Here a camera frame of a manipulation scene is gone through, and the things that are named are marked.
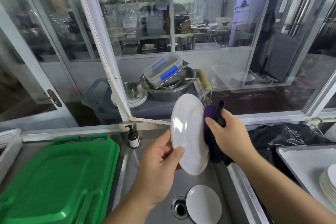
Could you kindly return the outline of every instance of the drain strainer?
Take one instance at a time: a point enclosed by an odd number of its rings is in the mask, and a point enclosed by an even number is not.
[[[179,196],[174,198],[171,203],[171,211],[175,218],[184,220],[188,217],[186,198]]]

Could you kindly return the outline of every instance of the white plastic basket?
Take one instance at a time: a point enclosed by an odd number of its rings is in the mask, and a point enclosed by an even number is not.
[[[6,147],[0,155],[0,184],[22,147],[20,132],[19,128],[0,132],[0,148]]]

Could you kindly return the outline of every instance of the stack of white plates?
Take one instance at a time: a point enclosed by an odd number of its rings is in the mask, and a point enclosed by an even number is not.
[[[323,171],[320,176],[320,186],[325,196],[336,207],[336,164]]]
[[[138,87],[138,92],[139,92],[139,94],[138,94],[138,98],[137,98],[137,99],[134,99],[134,100],[128,100],[128,101],[127,101],[129,108],[138,107],[138,106],[142,105],[142,104],[146,101],[147,96],[148,96],[148,95],[147,95],[147,91],[144,90],[142,87]],[[112,100],[112,103],[113,103],[115,106],[117,106],[117,104],[116,104],[116,100],[115,100],[116,97],[117,97],[117,95],[114,94],[114,93],[112,93],[112,95],[111,95],[111,100]]]

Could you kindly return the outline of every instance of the right hand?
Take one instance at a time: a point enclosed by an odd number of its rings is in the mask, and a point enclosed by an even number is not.
[[[256,154],[257,151],[251,143],[245,125],[225,109],[221,111],[221,115],[226,121],[224,128],[209,117],[205,118],[205,122],[215,136],[222,152],[237,164],[247,156]]]

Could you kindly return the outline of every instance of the brown bottle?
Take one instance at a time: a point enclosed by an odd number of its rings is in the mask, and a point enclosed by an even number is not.
[[[129,134],[128,134],[128,141],[129,141],[129,146],[131,148],[136,149],[140,146],[140,138],[139,135],[134,129],[132,129],[132,125],[128,125],[125,128],[129,128]]]

